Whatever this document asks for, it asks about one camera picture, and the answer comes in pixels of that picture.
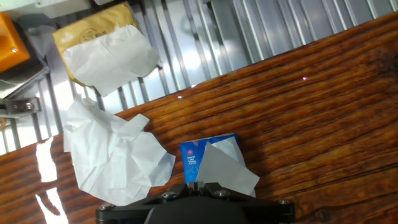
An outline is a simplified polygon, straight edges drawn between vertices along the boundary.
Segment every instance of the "brown paper envelope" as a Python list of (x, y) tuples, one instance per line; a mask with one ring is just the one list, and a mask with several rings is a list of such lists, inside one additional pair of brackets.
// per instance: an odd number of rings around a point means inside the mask
[[(129, 4), (124, 2), (55, 31), (52, 35), (62, 61), (62, 55), (66, 49), (111, 33), (116, 27), (133, 25), (139, 29), (138, 22), (131, 12)], [(63, 63), (70, 79), (84, 86), (73, 76), (65, 61)]]

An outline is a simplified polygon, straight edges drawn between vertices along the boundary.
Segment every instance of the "wood grain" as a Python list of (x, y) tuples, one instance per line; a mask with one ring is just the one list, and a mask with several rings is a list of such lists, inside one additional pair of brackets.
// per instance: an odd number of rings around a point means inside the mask
[[(183, 182), (181, 142), (237, 133), (261, 177), (257, 196), (294, 200), (299, 223), (396, 223), (397, 69), (395, 13), (118, 116), (148, 117), (146, 130), (177, 156), (151, 194)], [(45, 223), (45, 213), (94, 223), (103, 202), (78, 190), (62, 136), (50, 152), (57, 180), (47, 183), (36, 145), (0, 157), (0, 223)]]

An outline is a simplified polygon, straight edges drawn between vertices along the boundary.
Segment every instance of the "white tissue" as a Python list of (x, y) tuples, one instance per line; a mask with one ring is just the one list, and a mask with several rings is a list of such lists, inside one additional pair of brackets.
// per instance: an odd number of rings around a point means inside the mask
[(125, 121), (80, 97), (67, 116), (64, 151), (71, 152), (80, 190), (123, 206), (169, 181), (175, 156), (168, 154), (153, 134), (143, 131), (149, 122), (145, 116)]
[(227, 146), (222, 147), (223, 149), (214, 147), (209, 142), (207, 143), (197, 181), (203, 181), (204, 183), (218, 182), (222, 187), (254, 197), (253, 189), (260, 177), (248, 170), (244, 165), (244, 161), (243, 164), (238, 162), (241, 152), (239, 150), (236, 153), (234, 147), (231, 147), (233, 146), (233, 141), (235, 141), (234, 138), (231, 139), (225, 139), (221, 143), (217, 142), (219, 144), (215, 143), (218, 146)]
[(159, 61), (158, 53), (132, 25), (70, 47), (62, 57), (73, 76), (94, 86), (101, 96), (148, 75)]

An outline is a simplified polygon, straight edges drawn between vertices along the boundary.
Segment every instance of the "blue tissue box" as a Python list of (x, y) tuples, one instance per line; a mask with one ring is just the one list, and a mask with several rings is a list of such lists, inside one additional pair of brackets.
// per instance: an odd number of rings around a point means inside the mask
[(205, 139), (187, 141), (180, 144), (182, 164), (184, 168), (185, 183), (196, 182), (199, 172), (199, 167), (203, 155), (205, 153), (206, 144), (211, 144), (234, 137), (238, 142), (237, 134), (224, 134), (222, 136), (215, 136)]

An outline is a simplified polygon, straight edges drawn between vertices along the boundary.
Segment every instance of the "screw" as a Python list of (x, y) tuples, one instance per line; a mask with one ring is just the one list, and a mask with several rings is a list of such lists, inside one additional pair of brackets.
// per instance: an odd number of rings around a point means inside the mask
[(34, 106), (33, 106), (32, 103), (26, 103), (25, 107), (26, 107), (27, 110), (31, 110), (31, 109), (33, 109)]
[(177, 195), (174, 193), (174, 192), (172, 192), (172, 191), (168, 191), (168, 192), (164, 192), (163, 194), (162, 194), (162, 197), (163, 198), (174, 198), (174, 197), (176, 197)]
[(226, 190), (217, 190), (217, 191), (215, 192), (215, 194), (216, 194), (217, 196), (219, 196), (219, 197), (225, 197), (225, 196), (229, 195), (229, 192), (226, 191)]
[(100, 210), (108, 210), (113, 207), (114, 207), (114, 205), (108, 203), (108, 204), (103, 204), (103, 205), (99, 206), (99, 209)]
[(278, 203), (282, 204), (282, 205), (288, 205), (291, 203), (290, 200), (278, 200)]

